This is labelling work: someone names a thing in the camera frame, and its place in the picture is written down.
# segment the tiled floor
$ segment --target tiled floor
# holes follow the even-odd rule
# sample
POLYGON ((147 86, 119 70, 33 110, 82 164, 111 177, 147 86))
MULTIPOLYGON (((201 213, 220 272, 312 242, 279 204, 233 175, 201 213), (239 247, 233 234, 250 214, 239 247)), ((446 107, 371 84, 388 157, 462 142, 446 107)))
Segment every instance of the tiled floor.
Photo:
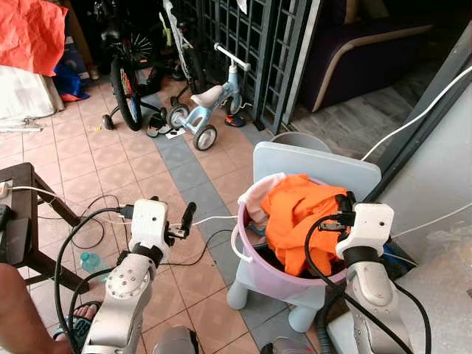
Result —
MULTIPOLYGON (((179 84, 167 80, 159 97, 151 99, 169 107, 169 97, 179 89, 179 84)), ((56 193, 76 203, 71 204, 76 212, 82 212, 97 196, 112 194, 121 204, 157 195, 169 204, 171 223, 180 221, 190 201, 198 205, 196 220, 235 214, 237 197, 251 185, 254 143, 268 139, 268 134, 257 132, 253 125, 242 129, 227 127, 220 110, 212 117, 218 140, 204 153, 195 150, 188 133, 171 140, 164 136, 151 139, 144 131, 131 131, 119 114, 114 116, 116 130, 107 131, 100 129, 100 117, 114 107, 111 87, 104 83, 88 92, 89 99, 69 103, 65 111, 40 119, 38 122, 44 126, 41 133, 0 135, 0 167, 32 162, 38 175, 56 193)), ((116 206, 116 201, 107 197, 92 209, 105 205, 116 206)), ((39 207, 39 215, 55 216, 47 205, 39 207)), ((109 217, 120 220, 114 215, 109 217)), ((213 232, 232 229, 234 224, 233 220, 218 220, 194 227, 187 240, 176 242, 170 260, 193 261, 213 232)), ((126 247, 127 235, 122 225, 104 226, 105 238, 92 251, 113 265, 119 251, 126 247)), ((41 251, 55 258, 69 233, 68 225, 64 221, 40 219, 39 229, 41 251)), ((77 234, 75 242, 90 246, 100 232, 98 224, 91 224, 77 234)), ((85 276, 80 267, 81 252, 76 246, 68 247, 63 264, 85 276)), ((288 326, 284 302, 250 294, 242 311, 232 310, 226 304, 227 287, 235 278, 237 260, 229 244, 229 232, 221 232, 197 265, 160 267, 153 283, 153 298, 145 309, 138 353, 152 353, 163 331, 172 325, 194 328, 205 354, 255 354, 277 335, 309 343, 307 336, 288 326)), ((21 271, 25 277, 34 274, 28 269, 21 271)), ((103 297, 103 284, 92 285, 91 291, 80 296, 82 302, 103 297)), ((58 326, 52 306, 52 281, 32 285, 29 291, 45 326, 52 332, 58 326)), ((62 292, 63 305, 68 306, 72 292, 65 288, 62 292)))

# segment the slipper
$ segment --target slipper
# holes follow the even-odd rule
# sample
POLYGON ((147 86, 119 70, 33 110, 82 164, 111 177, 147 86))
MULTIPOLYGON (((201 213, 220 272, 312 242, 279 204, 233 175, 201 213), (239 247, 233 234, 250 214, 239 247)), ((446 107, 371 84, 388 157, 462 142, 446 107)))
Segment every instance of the slipper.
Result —
MULTIPOLYGON (((80 308, 84 308, 85 306, 92 306, 92 305, 97 306, 97 312, 98 312, 102 303, 97 302, 97 301, 89 301, 89 302, 86 302, 85 304, 82 304, 81 306, 77 306, 74 309, 74 312, 76 310, 79 310, 80 308)), ((85 317, 74 315, 74 318, 72 320, 72 328, 73 328, 72 333, 74 334, 75 342, 77 343, 77 346, 80 349, 82 349, 84 343, 86 342, 87 335, 89 334, 92 321, 93 319, 86 319, 85 317)), ((68 322, 69 322, 69 316, 66 317, 66 323, 68 322)), ((55 331, 54 335, 52 336, 52 339, 56 339, 62 333, 64 333, 64 331, 62 328, 59 327, 55 331)))

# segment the red paper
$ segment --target red paper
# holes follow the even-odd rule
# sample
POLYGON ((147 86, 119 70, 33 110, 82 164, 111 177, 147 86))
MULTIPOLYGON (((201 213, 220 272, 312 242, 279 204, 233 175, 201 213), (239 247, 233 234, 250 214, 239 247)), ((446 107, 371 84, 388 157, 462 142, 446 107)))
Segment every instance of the red paper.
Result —
POLYGON ((0 2, 0 65, 55 76, 67 9, 41 0, 0 2))

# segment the orange cloth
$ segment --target orange cloth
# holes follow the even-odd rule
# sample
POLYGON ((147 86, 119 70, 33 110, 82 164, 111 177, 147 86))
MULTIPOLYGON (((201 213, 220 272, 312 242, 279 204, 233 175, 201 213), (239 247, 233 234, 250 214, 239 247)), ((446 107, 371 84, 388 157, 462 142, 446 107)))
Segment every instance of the orange cloth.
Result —
MULTIPOLYGON (((265 236, 268 246, 285 265, 285 273, 298 276, 305 268, 305 238, 321 217, 338 209, 335 196, 347 194, 341 187, 319 185, 307 175, 287 177, 265 197, 261 208, 269 214, 265 236)), ((331 275, 330 261, 336 257, 338 232, 314 231, 310 254, 325 275, 331 275)))

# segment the water bottle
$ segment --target water bottle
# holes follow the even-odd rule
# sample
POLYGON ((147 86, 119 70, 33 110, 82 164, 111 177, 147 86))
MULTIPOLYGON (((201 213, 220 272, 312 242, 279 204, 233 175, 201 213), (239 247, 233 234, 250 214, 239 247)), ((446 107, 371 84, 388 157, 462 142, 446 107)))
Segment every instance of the water bottle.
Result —
MULTIPOLYGON (((88 273, 93 274, 98 271, 103 271, 109 267, 102 261, 100 256, 96 253, 83 252, 80 255, 80 264, 84 270, 88 273)), ((107 275, 97 277, 100 282, 105 282, 107 275)))

